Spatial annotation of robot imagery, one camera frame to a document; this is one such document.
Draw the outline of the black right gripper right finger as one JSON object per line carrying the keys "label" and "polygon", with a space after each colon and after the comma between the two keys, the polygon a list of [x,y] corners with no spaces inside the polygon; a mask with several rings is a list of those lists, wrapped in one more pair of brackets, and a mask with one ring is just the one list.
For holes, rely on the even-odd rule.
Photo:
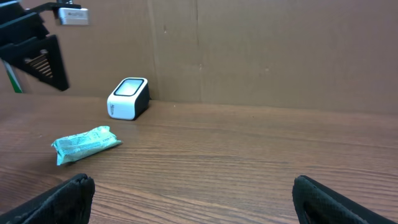
{"label": "black right gripper right finger", "polygon": [[300,224],[396,224],[306,175],[295,178],[292,197]]}

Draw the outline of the mint green wipes packet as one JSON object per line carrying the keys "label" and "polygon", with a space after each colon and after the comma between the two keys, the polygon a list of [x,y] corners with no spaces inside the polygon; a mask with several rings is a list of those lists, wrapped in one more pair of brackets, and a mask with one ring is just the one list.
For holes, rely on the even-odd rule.
{"label": "mint green wipes packet", "polygon": [[57,165],[76,162],[122,143],[109,126],[56,139],[52,146],[57,152]]}

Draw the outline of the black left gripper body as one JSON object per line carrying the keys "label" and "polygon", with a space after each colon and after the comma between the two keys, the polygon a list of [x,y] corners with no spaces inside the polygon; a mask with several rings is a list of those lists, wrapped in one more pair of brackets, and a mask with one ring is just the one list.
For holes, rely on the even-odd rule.
{"label": "black left gripper body", "polygon": [[46,2],[24,9],[19,1],[1,1],[1,60],[60,91],[69,89],[56,35],[51,35],[40,13],[58,19],[61,7],[81,9],[72,1]]}

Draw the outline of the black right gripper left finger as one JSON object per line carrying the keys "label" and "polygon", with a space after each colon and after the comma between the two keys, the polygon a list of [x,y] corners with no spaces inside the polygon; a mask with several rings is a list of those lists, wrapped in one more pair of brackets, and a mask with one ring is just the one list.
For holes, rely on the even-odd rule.
{"label": "black right gripper left finger", "polygon": [[87,224],[95,182],[77,174],[62,184],[1,215],[5,224]]}

